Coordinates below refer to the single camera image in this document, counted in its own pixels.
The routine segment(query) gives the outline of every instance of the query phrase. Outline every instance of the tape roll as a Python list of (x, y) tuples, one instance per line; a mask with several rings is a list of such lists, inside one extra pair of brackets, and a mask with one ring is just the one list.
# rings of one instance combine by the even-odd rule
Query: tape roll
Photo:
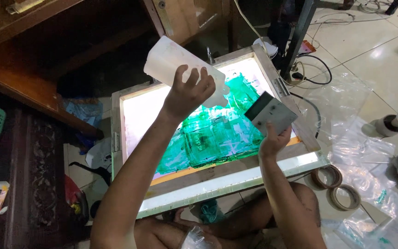
[(327, 169), (328, 172), (330, 172), (334, 178), (333, 183), (331, 185), (327, 185), (325, 184), (320, 178), (319, 178), (319, 170), (320, 168), (317, 168), (315, 170), (313, 170), (311, 172), (311, 178), (313, 179), (313, 182), (320, 188), (323, 189), (332, 189), (335, 187), (340, 186), (340, 184), (342, 184), (342, 173), (340, 173), (340, 171), (334, 167), (333, 165), (328, 165), (326, 167), (324, 167), (324, 169)]
[[(341, 188), (349, 193), (349, 195), (352, 199), (351, 205), (349, 207), (343, 206), (337, 199), (337, 190), (339, 188)], [(345, 211), (356, 210), (362, 204), (362, 199), (360, 198), (359, 193), (357, 192), (357, 190), (355, 190), (350, 185), (341, 184), (340, 186), (332, 188), (329, 191), (330, 191), (329, 196), (331, 197), (331, 200), (333, 201), (335, 206), (340, 208), (341, 210), (345, 210)]]

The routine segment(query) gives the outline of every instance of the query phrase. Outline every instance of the plastic bottle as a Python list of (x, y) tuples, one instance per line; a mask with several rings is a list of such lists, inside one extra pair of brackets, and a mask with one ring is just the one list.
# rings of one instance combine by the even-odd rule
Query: plastic bottle
[(188, 70), (182, 75), (183, 82), (188, 80), (193, 68), (197, 68), (200, 72), (202, 67), (206, 67), (208, 74), (214, 79), (216, 91), (203, 103), (203, 106), (207, 108), (212, 108), (216, 105), (225, 107), (228, 104), (228, 100), (223, 96), (229, 93), (229, 87), (225, 85), (225, 74), (191, 54), (166, 36), (161, 37), (148, 53), (144, 72), (158, 81), (172, 86), (176, 69), (184, 64), (188, 65)]

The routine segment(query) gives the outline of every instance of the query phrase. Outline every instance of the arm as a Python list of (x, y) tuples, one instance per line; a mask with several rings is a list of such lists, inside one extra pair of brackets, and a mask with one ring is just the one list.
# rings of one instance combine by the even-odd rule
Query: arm
[(307, 215), (276, 162), (277, 153), (290, 141), (291, 127), (276, 135), (267, 123), (267, 130), (259, 150), (260, 171), (284, 243), (293, 249), (325, 249), (316, 221)]
[(156, 168), (179, 124), (215, 91), (213, 77), (196, 68), (186, 83), (181, 65), (173, 86), (152, 126), (133, 150), (105, 193), (91, 230), (91, 248), (136, 248), (135, 219), (151, 184)]

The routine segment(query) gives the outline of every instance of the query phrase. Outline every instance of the hand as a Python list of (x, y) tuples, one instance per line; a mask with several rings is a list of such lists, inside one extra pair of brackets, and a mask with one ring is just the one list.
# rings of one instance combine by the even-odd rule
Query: hand
[(291, 126), (279, 135), (276, 134), (274, 126), (271, 122), (267, 122), (267, 136), (263, 139), (259, 148), (260, 159), (276, 160), (277, 153), (282, 150), (290, 141)]
[(182, 74), (187, 69), (188, 65), (181, 65), (177, 68), (173, 86), (167, 98), (165, 98), (160, 112), (161, 115), (166, 116), (170, 121), (177, 124), (184, 121), (216, 90), (214, 79), (208, 75), (205, 67), (200, 70), (200, 81), (197, 85), (196, 82), (199, 79), (197, 68), (191, 70), (191, 75), (187, 82), (182, 82)]

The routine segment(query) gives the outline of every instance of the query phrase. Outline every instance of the screen printing frame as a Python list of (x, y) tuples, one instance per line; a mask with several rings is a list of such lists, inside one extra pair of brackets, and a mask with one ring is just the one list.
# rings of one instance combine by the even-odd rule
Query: screen printing frame
[[(274, 95), (279, 96), (280, 101), (298, 116), (292, 127), (301, 142), (286, 146), (278, 155), (278, 164), (285, 176), (297, 175), (317, 167), (328, 165), (329, 162), (320, 152), (321, 148), (316, 138), (306, 125), (285, 85), (281, 83), (281, 79), (268, 55), (265, 54), (259, 44), (221, 56), (216, 59), (213, 67), (221, 68), (250, 58), (256, 60)], [(123, 150), (126, 137), (125, 132), (122, 132), (122, 127), (125, 125), (123, 101), (163, 86), (164, 84), (160, 82), (154, 84), (146, 82), (112, 94), (112, 179), (117, 175), (126, 160), (126, 149)], [(262, 184), (262, 178), (257, 156), (246, 157), (215, 167), (208, 167), (150, 186), (138, 218), (215, 198), (220, 195), (226, 195), (260, 184)]]

